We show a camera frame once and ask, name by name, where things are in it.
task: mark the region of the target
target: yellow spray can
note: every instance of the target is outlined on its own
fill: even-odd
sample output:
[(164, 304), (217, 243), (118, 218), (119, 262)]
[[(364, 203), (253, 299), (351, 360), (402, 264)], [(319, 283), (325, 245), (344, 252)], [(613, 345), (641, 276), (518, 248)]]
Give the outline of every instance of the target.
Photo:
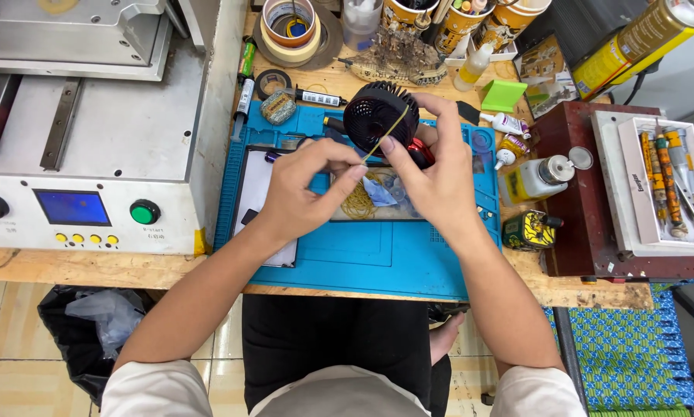
[(598, 51), (576, 65), (584, 101), (629, 80), (694, 35), (694, 0), (656, 0)]

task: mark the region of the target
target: green button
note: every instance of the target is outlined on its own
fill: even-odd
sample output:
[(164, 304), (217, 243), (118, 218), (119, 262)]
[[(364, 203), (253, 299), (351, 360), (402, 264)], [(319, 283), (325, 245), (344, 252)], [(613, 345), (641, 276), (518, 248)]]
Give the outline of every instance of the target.
[(133, 217), (136, 222), (141, 224), (149, 224), (151, 223), (152, 219), (151, 210), (146, 207), (134, 208), (130, 211), (130, 216)]

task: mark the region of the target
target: black pants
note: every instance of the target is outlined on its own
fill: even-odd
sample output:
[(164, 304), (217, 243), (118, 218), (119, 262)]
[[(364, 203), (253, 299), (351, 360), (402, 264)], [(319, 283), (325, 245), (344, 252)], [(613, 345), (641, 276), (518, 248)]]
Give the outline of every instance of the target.
[[(383, 374), (415, 394), (426, 409), (436, 408), (430, 402), (432, 381), (438, 377), (432, 374), (429, 355), (427, 303), (244, 295), (242, 342), (248, 412), (280, 387), (333, 365)], [(438, 397), (444, 403), (444, 415), (449, 359), (440, 364), (444, 384), (432, 402)]]

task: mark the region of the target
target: blue cloth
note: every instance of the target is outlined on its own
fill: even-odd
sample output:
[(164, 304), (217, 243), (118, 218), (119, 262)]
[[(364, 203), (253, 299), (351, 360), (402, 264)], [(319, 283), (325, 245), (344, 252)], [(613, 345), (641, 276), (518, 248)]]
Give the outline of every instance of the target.
[(376, 207), (385, 207), (386, 205), (398, 204), (391, 193), (386, 190), (376, 180), (368, 180), (367, 176), (362, 177), (362, 185), (365, 186), (365, 191), (368, 193), (370, 200), (373, 200), (373, 205)]

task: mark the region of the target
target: tiled floor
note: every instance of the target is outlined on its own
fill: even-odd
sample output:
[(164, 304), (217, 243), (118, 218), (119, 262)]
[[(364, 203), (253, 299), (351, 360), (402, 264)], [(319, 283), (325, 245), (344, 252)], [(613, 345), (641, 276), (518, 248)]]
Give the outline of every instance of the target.
[[(36, 306), (52, 285), (0, 282), (0, 416), (97, 417), (99, 412), (69, 381), (66, 366)], [(229, 316), (193, 355), (215, 417), (245, 417), (241, 297)], [(451, 351), (452, 382), (446, 415), (486, 417), (481, 393), (497, 381), (494, 360), (470, 314)]]

